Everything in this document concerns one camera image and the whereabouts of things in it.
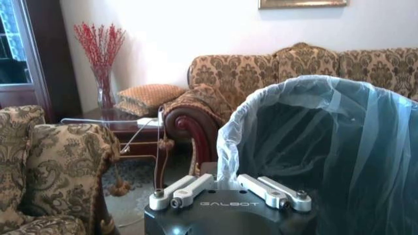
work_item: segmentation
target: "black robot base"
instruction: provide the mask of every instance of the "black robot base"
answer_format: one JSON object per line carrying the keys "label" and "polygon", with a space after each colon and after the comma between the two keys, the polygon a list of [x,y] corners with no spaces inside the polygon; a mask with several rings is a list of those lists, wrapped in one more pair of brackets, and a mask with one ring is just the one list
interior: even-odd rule
{"label": "black robot base", "polygon": [[247,190],[202,190],[191,205],[145,212],[149,235],[310,235],[317,212],[278,209]]}

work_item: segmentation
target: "red branch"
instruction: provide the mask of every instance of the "red branch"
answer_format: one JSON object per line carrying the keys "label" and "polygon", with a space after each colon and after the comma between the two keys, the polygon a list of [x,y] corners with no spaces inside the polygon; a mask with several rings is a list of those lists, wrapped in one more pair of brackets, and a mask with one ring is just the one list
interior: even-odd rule
{"label": "red branch", "polygon": [[112,24],[107,29],[104,25],[96,29],[94,24],[88,26],[83,22],[80,25],[74,25],[74,31],[91,65],[111,66],[124,41],[122,28],[115,28]]}

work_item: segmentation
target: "framed picture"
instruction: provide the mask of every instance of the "framed picture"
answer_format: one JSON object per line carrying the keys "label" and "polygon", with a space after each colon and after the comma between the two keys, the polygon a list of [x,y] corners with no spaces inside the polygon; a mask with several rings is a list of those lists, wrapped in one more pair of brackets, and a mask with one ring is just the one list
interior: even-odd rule
{"label": "framed picture", "polygon": [[348,0],[259,0],[259,9],[346,5]]}

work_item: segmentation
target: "bin liner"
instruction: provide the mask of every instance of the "bin liner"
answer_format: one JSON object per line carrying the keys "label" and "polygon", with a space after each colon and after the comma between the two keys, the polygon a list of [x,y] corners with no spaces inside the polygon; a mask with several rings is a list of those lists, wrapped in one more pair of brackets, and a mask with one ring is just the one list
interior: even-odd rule
{"label": "bin liner", "polygon": [[418,104],[323,75],[254,92],[218,133],[218,186],[238,174],[306,190],[317,234],[418,234]]}

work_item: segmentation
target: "side table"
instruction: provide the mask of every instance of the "side table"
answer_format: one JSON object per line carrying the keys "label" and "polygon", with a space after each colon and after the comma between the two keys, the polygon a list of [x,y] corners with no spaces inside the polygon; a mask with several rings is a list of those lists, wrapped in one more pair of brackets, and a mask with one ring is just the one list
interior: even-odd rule
{"label": "side table", "polygon": [[[131,115],[126,112],[119,111],[118,109],[99,110],[95,109],[83,115],[74,117],[80,120],[66,120],[64,124],[71,123],[94,123],[104,125],[115,134],[120,141],[120,148],[123,149],[131,138],[134,137],[137,131],[142,128],[137,124],[138,116]],[[103,121],[120,121],[120,122],[95,122],[92,120]],[[163,138],[165,132],[161,127],[159,137]],[[146,126],[134,141],[130,144],[130,151],[124,154],[120,154],[119,161],[124,160],[155,160],[155,169],[154,169],[154,187],[163,188],[165,185],[165,170],[166,164],[170,157],[170,153],[161,150],[157,155],[158,148],[158,127]]]}

